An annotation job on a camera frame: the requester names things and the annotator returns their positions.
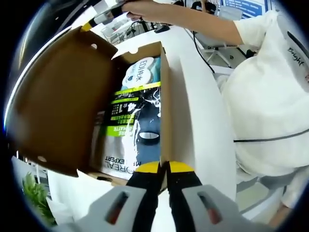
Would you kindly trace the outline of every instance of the circular hole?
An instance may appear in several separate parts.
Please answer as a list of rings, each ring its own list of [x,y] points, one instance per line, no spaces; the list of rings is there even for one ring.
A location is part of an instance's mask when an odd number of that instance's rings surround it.
[[[139,49],[137,48],[137,47],[133,47],[133,48],[130,48],[129,49],[129,52],[131,53],[131,54],[135,54],[135,53],[137,53],[139,51]]]
[[[38,160],[41,162],[47,162],[47,160],[43,156],[38,156]]]
[[[141,132],[140,137],[143,139],[156,139],[159,137],[159,135],[152,132]]]
[[[98,48],[98,46],[97,46],[95,43],[91,44],[91,46],[92,46],[94,49],[97,49],[97,48]]]

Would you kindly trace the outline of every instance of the green label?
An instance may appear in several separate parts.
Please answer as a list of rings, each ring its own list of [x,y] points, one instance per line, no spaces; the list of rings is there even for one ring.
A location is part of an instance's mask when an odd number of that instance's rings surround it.
[[[131,114],[125,114],[125,115],[118,115],[118,116],[112,116],[111,117],[111,122],[113,125],[127,125],[127,124],[133,124],[135,121],[135,115]]]
[[[159,87],[159,86],[161,86],[161,81],[146,84],[146,85],[135,87],[135,88],[128,88],[125,90],[120,90],[120,91],[115,92],[115,95],[124,94],[124,93],[132,93],[132,92],[141,91],[141,90]]]
[[[108,126],[106,134],[113,137],[132,136],[133,126]]]
[[[139,100],[139,98],[123,98],[123,99],[112,101],[112,104],[121,103],[121,102],[131,102],[131,101],[136,102],[138,100]]]

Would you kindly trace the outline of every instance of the white sleeve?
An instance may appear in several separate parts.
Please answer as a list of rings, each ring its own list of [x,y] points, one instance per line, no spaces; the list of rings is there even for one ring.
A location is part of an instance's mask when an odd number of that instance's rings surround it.
[[[268,27],[274,20],[277,20],[277,16],[276,11],[268,11],[264,15],[241,19],[234,23],[245,45],[260,48]]]
[[[282,203],[289,207],[294,208],[296,203],[298,202],[301,194],[303,193],[307,183],[309,180],[309,166],[306,168],[301,168],[294,179],[286,188],[286,192],[284,193],[281,201]]]

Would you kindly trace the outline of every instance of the box flap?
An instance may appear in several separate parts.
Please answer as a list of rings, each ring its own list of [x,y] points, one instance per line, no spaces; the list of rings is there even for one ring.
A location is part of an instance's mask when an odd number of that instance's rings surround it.
[[[76,176],[88,164],[95,116],[121,83],[113,77],[124,76],[121,64],[111,61],[116,52],[79,28],[47,48],[11,106],[7,130],[17,149],[42,166]]]
[[[125,62],[131,64],[137,60],[143,59],[145,57],[156,57],[161,54],[162,44],[161,42],[155,42],[151,44],[144,45],[138,48],[136,53],[126,52],[115,59],[121,58]]]
[[[169,79],[169,63],[164,48],[160,43],[161,51],[161,126],[160,126],[160,144],[161,144],[161,164],[165,161],[173,160],[173,141],[172,141],[172,116],[171,116],[171,95]]]

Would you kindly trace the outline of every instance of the green plant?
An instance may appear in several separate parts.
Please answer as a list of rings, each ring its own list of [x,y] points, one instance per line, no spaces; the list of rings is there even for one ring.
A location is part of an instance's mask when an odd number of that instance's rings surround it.
[[[23,179],[23,192],[46,223],[51,226],[56,225],[55,218],[46,201],[47,192],[42,184],[35,182],[31,173],[27,173]]]

